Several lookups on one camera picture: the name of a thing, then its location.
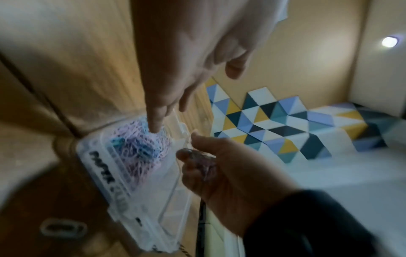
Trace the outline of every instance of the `wooden table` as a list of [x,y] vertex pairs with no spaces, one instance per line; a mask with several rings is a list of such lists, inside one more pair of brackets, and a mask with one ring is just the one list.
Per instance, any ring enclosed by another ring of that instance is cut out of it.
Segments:
[[[7,65],[0,63],[0,255],[158,255],[134,247],[64,149],[74,136],[145,108],[127,0],[1,1],[0,35]],[[204,87],[179,117],[190,131],[209,135],[213,116]],[[194,197],[181,242],[191,256],[199,204]],[[45,238],[38,227],[49,217],[83,221],[89,233],[81,240]]]

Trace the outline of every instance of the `yellow triangle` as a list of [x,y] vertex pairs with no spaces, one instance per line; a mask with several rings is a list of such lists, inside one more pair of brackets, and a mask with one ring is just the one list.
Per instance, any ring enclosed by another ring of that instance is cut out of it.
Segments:
[[350,112],[347,112],[347,113],[340,113],[340,114],[338,114],[336,116],[346,117],[346,118],[350,118],[350,119],[358,119],[358,120],[361,120],[361,121],[364,120],[363,117],[361,116],[361,114],[357,110],[350,111]]
[[248,134],[239,135],[239,136],[236,136],[236,137],[231,138],[231,139],[233,139],[233,140],[236,141],[236,142],[239,142],[239,143],[243,144],[244,141],[245,141],[245,139],[247,138],[247,135],[248,135]]
[[206,87],[210,87],[212,85],[216,85],[217,82],[212,77],[210,77],[204,84],[206,85]]
[[358,138],[358,136],[364,132],[364,130],[368,127],[368,124],[366,123],[359,123],[359,124],[354,124],[350,126],[344,126],[341,127],[343,130],[345,130],[348,134],[348,136],[351,138],[351,140],[355,140]]
[[254,122],[262,122],[268,120],[268,116],[263,112],[261,108],[258,108],[257,116],[255,116]]
[[295,146],[295,144],[290,141],[289,139],[285,139],[285,143],[283,144],[282,148],[279,150],[278,154],[287,154],[289,152],[297,152],[299,149]]
[[228,103],[228,108],[227,108],[226,114],[232,114],[232,113],[236,113],[238,111],[241,111],[240,108],[238,108],[236,103],[234,103],[234,101],[230,99],[230,102]]
[[226,116],[225,120],[224,120],[224,126],[223,126],[223,130],[229,130],[232,128],[236,128],[236,126],[234,125],[234,123],[231,122],[231,120]]

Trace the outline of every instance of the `clear plastic box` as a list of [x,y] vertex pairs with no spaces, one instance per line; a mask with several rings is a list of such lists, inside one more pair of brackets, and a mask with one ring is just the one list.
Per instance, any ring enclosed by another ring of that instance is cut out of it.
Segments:
[[174,112],[166,117],[165,130],[172,138],[170,151],[142,185],[130,188],[125,167],[115,156],[108,135],[139,117],[91,133],[78,143],[76,151],[108,201],[109,214],[124,225],[138,246],[146,251],[173,252],[179,249],[192,196],[180,181],[181,164],[175,157],[177,150],[191,148],[189,132]]

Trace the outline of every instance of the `black sleeve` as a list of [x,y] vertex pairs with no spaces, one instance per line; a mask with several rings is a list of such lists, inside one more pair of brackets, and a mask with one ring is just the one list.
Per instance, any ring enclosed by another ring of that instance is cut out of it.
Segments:
[[244,235],[252,256],[373,256],[374,237],[322,191],[301,191],[263,213]]

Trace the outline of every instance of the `light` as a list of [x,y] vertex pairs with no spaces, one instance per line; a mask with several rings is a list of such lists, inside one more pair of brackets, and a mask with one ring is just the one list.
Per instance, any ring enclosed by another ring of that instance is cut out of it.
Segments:
[[399,42],[399,40],[393,36],[389,36],[384,38],[384,40],[382,40],[382,45],[384,47],[394,47],[395,45],[397,45]]

